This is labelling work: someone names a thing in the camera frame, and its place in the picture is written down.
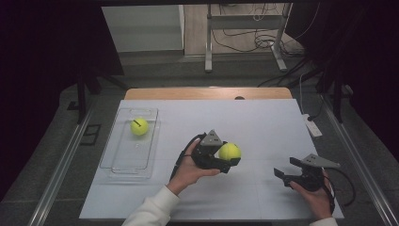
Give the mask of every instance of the wall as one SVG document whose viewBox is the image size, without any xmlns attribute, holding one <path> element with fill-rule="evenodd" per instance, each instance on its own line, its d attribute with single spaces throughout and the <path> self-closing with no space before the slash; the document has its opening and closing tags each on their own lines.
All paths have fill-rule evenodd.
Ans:
<svg viewBox="0 0 399 226">
<path fill-rule="evenodd" d="M 119 53 L 184 48 L 179 6 L 106 7 L 103 13 Z"/>
</svg>

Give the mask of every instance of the power strip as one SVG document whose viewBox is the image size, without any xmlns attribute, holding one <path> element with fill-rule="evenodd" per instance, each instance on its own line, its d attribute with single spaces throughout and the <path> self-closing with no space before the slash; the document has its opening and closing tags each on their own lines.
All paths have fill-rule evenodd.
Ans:
<svg viewBox="0 0 399 226">
<path fill-rule="evenodd" d="M 303 121 L 305 122 L 306 126 L 308 127 L 309 133 L 312 137 L 320 137 L 322 136 L 322 132 L 319 130 L 317 125 L 314 121 L 308 121 L 309 114 L 303 114 Z"/>
</svg>

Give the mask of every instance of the white sleeve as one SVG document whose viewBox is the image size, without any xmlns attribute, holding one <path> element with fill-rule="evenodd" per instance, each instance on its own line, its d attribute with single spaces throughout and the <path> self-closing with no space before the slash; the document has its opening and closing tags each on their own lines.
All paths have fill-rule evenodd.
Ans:
<svg viewBox="0 0 399 226">
<path fill-rule="evenodd" d="M 123 222 L 122 226 L 165 226 L 170 221 L 170 212 L 180 199 L 166 186 L 144 202 Z"/>
<path fill-rule="evenodd" d="M 338 226 L 337 220 L 335 218 L 324 218 L 315 221 L 314 223 L 310 224 L 309 226 Z"/>
</svg>

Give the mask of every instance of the human hand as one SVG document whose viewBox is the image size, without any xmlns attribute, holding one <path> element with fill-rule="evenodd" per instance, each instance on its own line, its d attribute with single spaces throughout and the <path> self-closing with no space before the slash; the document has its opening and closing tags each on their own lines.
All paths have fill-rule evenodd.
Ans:
<svg viewBox="0 0 399 226">
<path fill-rule="evenodd" d="M 323 174 L 325 177 L 328 177 L 327 173 L 323 170 Z M 329 192 L 331 192 L 331 186 L 327 178 L 324 180 L 326 187 L 328 188 Z M 296 182 L 290 182 L 290 186 L 296 190 L 308 205 L 311 207 L 311 211 L 314 213 L 317 220 L 324 219 L 324 218 L 332 218 L 331 210 L 329 206 L 329 198 L 326 191 L 323 188 L 318 189 L 317 191 L 308 191 L 307 189 L 303 188 Z"/>
<path fill-rule="evenodd" d="M 167 184 L 167 188 L 175 195 L 179 195 L 188 186 L 197 182 L 203 176 L 215 176 L 220 173 L 219 169 L 200 169 L 191 158 L 191 153 L 200 142 L 199 139 L 194 141 L 185 152 L 182 163 L 176 171 L 176 174 Z"/>
</svg>

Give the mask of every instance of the tennis ball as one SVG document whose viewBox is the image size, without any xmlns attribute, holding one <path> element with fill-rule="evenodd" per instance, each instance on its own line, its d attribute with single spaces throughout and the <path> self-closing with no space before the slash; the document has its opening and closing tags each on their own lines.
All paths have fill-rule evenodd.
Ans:
<svg viewBox="0 0 399 226">
<path fill-rule="evenodd" d="M 134 135 L 141 136 L 149 130 L 149 124 L 143 118 L 136 118 L 130 122 L 130 130 Z"/>
<path fill-rule="evenodd" d="M 232 158 L 240 158 L 241 150 L 233 143 L 225 143 L 219 149 L 219 158 L 230 161 Z"/>
</svg>

